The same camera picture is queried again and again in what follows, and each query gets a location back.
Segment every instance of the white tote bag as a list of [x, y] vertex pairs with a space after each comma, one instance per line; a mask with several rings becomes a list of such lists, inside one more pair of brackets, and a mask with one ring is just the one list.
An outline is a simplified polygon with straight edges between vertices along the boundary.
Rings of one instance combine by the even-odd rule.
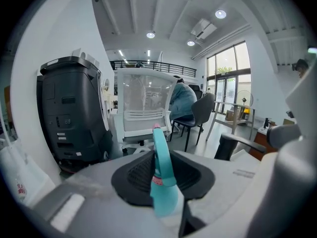
[[55, 188], [50, 177], [23, 151], [19, 139], [0, 151], [0, 166], [13, 197], [28, 207]]

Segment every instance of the tree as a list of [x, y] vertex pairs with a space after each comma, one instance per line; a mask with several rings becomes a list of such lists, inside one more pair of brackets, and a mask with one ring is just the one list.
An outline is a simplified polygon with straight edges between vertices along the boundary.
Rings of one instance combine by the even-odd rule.
[[[232, 67], [229, 67], [229, 68], [227, 68], [227, 67], [219, 67], [218, 69], [217, 69], [217, 74], [222, 74], [222, 73], [226, 73], [226, 72], [229, 72], [229, 71], [232, 71]], [[228, 81], [233, 81], [233, 80], [235, 80], [235, 78], [230, 78], [230, 79], [228, 79]]]

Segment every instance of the blue shirt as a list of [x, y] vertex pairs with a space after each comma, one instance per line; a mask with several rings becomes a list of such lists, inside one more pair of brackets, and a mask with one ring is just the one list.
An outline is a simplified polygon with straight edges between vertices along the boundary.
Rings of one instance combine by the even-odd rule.
[[170, 99], [170, 120], [192, 115], [192, 105], [197, 97], [192, 88], [184, 83], [177, 83]]

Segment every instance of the floor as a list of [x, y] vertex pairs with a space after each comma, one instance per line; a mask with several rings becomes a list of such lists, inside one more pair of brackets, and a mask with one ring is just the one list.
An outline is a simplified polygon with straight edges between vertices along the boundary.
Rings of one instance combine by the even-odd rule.
[[[211, 135], [210, 135], [208, 141], [206, 141], [206, 137], [207, 137], [209, 128], [211, 126], [211, 121], [212, 121], [213, 115], [214, 115], [214, 113], [211, 114], [209, 121], [203, 125], [204, 131], [201, 133], [201, 136], [200, 136], [200, 139], [199, 139], [197, 146], [196, 146], [196, 141], [197, 141], [197, 137], [198, 137], [198, 133], [199, 133], [199, 128], [195, 127], [195, 128], [191, 129], [191, 133], [190, 133], [190, 137], [189, 137], [189, 141], [188, 141], [188, 147], [187, 147], [188, 153], [196, 154], [199, 156], [205, 156], [208, 158], [213, 158], [216, 154], [221, 134], [222, 133], [231, 133], [231, 128], [226, 127], [226, 126], [221, 125], [221, 124], [216, 122], [214, 124], [212, 131], [211, 131]], [[217, 119], [224, 120], [224, 116], [217, 115]], [[112, 121], [110, 121], [109, 126], [112, 129], [111, 131], [113, 134], [113, 148], [112, 148], [112, 152], [110, 154], [110, 158], [111, 159], [120, 158], [123, 156], [123, 154], [122, 154], [122, 150], [120, 148], [120, 145], [118, 144], [118, 142], [116, 140], [116, 133], [113, 129]], [[182, 130], [182, 126], [180, 127], [179, 133], [174, 132], [172, 141], [170, 142], [168, 140], [167, 145], [168, 145], [168, 148], [170, 150], [184, 151], [186, 137], [187, 137], [187, 131], [185, 130], [183, 136], [181, 137], [180, 136], [181, 130]], [[251, 128], [249, 126], [238, 125], [236, 128], [236, 131], [235, 131], [235, 135], [249, 139], [250, 130], [251, 130]], [[256, 133], [257, 133], [257, 130], [253, 129], [252, 138], [251, 138], [252, 141], [254, 140]], [[245, 149], [247, 152], [250, 150], [249, 147], [247, 147], [241, 143], [238, 143], [234, 153], [236, 153], [242, 149]], [[133, 154], [133, 152], [134, 152], [134, 149], [128, 149], [128, 154]]]

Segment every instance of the window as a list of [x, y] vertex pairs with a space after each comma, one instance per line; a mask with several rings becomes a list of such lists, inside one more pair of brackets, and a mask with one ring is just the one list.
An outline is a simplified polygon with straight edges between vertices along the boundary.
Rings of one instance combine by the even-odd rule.
[[215, 55], [217, 60], [216, 74], [225, 73], [237, 69], [234, 48], [227, 49]]
[[[216, 101], [238, 103], [239, 92], [246, 95], [245, 105], [250, 104], [251, 69], [247, 44], [234, 45], [208, 58], [207, 90], [216, 95]], [[221, 105], [220, 112], [225, 114], [231, 105]]]

